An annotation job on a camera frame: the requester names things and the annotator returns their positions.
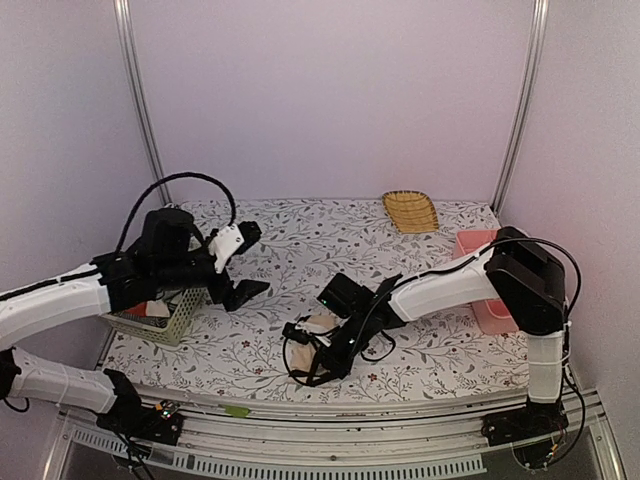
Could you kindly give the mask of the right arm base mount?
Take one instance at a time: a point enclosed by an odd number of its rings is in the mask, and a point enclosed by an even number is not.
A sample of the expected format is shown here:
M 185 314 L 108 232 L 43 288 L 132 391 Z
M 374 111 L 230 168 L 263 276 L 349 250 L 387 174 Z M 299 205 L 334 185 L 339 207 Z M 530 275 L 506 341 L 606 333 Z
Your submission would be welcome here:
M 560 433 L 568 426 L 560 400 L 536 403 L 528 399 L 522 407 L 483 416 L 481 434 L 490 446 L 498 446 Z

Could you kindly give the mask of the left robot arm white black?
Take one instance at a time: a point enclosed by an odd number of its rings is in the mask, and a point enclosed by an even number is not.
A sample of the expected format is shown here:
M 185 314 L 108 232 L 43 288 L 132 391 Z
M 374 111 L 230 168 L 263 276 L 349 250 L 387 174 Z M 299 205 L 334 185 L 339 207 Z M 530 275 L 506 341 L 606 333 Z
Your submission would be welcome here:
M 110 416 L 128 434 L 148 426 L 148 412 L 128 378 L 114 370 L 82 370 L 33 356 L 18 342 L 75 320 L 121 312 L 165 291 L 205 288 L 213 303 L 235 311 L 269 287 L 234 283 L 209 253 L 141 259 L 97 257 L 60 277 L 1 296 L 1 397 L 35 398 Z

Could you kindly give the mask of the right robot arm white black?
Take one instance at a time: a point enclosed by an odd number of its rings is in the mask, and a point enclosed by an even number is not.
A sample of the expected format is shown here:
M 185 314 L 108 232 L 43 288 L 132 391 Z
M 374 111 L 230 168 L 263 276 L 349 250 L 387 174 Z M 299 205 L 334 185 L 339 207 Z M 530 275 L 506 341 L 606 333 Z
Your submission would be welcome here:
M 529 237 L 513 227 L 494 240 L 441 267 L 409 278 L 396 275 L 371 290 L 339 273 L 318 300 L 343 323 L 320 341 L 305 378 L 319 386 L 350 374 L 370 340 L 388 329 L 463 304 L 500 300 L 527 337 L 530 404 L 517 415 L 517 427 L 537 436 L 556 417 L 553 403 L 562 389 L 563 342 L 571 309 L 565 268 L 551 241 Z

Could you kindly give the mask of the beige garment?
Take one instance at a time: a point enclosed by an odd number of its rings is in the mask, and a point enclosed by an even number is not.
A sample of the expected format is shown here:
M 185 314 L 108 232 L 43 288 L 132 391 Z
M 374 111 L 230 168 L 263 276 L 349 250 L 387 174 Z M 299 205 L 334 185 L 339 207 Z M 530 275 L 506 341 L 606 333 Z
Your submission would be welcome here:
M 339 319 L 333 315 L 311 315 L 301 318 L 298 323 L 308 322 L 310 324 L 319 325 L 322 331 L 337 327 Z M 301 371 L 308 373 L 313 357 L 316 354 L 316 348 L 310 343 L 301 345 L 293 342 L 288 348 L 289 367 L 292 371 Z

